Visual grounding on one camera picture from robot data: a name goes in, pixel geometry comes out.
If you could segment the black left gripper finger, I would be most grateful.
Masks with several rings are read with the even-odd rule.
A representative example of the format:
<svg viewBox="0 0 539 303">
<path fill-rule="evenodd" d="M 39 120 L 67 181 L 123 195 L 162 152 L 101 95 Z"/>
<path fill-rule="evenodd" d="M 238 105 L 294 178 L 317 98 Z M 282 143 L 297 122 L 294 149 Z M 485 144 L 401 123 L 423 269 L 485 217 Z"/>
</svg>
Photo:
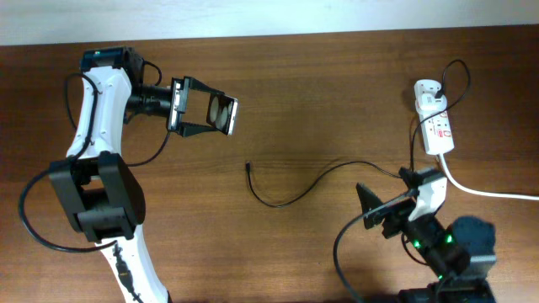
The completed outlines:
<svg viewBox="0 0 539 303">
<path fill-rule="evenodd" d="M 179 127 L 179 134 L 182 137 L 196 136 L 206 132 L 217 131 L 217 128 L 210 125 L 198 125 L 190 122 L 182 122 Z"/>
<path fill-rule="evenodd" d="M 185 86 L 189 89 L 193 89 L 193 90 L 204 92 L 204 93 L 213 93 L 217 95 L 225 94 L 223 91 L 215 89 L 215 88 L 211 88 L 194 77 L 185 76 L 184 81 L 185 81 Z"/>
</svg>

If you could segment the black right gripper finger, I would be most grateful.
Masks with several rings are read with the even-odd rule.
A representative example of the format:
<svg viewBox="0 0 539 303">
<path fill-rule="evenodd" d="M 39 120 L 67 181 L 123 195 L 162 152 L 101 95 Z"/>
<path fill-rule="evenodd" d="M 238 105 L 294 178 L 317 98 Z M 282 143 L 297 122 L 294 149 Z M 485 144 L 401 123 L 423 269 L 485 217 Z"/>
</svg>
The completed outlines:
<svg viewBox="0 0 539 303">
<path fill-rule="evenodd" d="M 401 167 L 398 174 L 408 188 L 417 187 L 416 172 L 410 170 L 409 168 Z"/>
<path fill-rule="evenodd" d="M 382 200 L 374 194 L 366 185 L 358 183 L 355 186 L 360 200 L 360 206 L 363 214 L 374 215 L 382 209 Z"/>
</svg>

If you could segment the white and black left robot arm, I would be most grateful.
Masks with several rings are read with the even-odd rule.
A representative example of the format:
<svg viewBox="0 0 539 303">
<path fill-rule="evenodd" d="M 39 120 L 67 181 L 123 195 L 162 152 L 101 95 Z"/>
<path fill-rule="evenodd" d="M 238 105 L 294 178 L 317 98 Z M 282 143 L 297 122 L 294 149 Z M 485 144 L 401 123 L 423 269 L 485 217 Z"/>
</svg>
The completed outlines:
<svg viewBox="0 0 539 303">
<path fill-rule="evenodd" d="M 233 133 L 239 102 L 193 77 L 167 88 L 144 83 L 146 61 L 131 47 L 87 50 L 81 60 L 83 106 L 65 163 L 50 180 L 67 219 L 109 263 L 128 302 L 170 302 L 143 235 L 146 201 L 121 155 L 127 113 L 165 118 L 182 137 Z"/>
</svg>

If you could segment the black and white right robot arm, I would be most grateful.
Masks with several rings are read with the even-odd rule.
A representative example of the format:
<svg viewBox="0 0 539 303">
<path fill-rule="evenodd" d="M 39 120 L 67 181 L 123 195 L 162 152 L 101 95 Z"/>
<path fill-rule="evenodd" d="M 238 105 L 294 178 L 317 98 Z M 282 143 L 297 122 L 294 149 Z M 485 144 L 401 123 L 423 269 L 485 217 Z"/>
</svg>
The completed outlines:
<svg viewBox="0 0 539 303">
<path fill-rule="evenodd" d="M 436 168 L 414 171 L 402 167 L 390 173 L 373 162 L 355 160 L 342 162 L 324 171 L 306 191 L 310 192 L 328 173 L 361 164 L 375 168 L 389 177 L 402 180 L 407 190 L 397 198 L 382 202 L 366 185 L 358 183 L 356 191 L 362 214 L 347 223 L 334 240 L 334 266 L 339 276 L 344 273 L 339 262 L 339 244 L 344 234 L 357 222 L 365 229 L 382 225 L 382 235 L 388 239 L 400 235 L 403 245 L 411 243 L 438 280 L 480 279 L 496 263 L 494 225 L 475 216 L 457 218 L 447 228 L 436 219 L 446 199 L 448 175 Z"/>
</svg>

